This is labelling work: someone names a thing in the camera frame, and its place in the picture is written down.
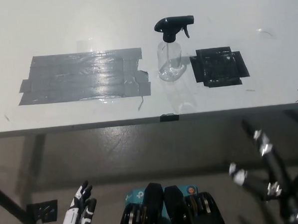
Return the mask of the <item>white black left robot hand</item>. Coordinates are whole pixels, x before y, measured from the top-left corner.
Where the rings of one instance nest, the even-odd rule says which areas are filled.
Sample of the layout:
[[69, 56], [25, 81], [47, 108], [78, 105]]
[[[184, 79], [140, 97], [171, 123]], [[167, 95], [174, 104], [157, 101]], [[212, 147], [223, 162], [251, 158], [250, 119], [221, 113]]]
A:
[[91, 224], [97, 200], [91, 197], [92, 185], [84, 181], [68, 208], [63, 224]]

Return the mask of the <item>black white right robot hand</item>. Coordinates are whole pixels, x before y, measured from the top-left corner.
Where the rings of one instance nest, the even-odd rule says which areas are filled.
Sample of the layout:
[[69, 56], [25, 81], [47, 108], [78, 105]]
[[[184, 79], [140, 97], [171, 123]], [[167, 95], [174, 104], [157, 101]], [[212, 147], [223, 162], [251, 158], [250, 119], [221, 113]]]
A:
[[284, 161], [262, 128], [247, 120], [242, 120], [242, 128], [258, 151], [269, 178], [262, 180], [252, 176], [233, 162], [229, 165], [229, 176], [235, 184], [255, 194], [260, 200], [277, 200], [284, 224], [298, 224], [298, 174], [291, 179]]

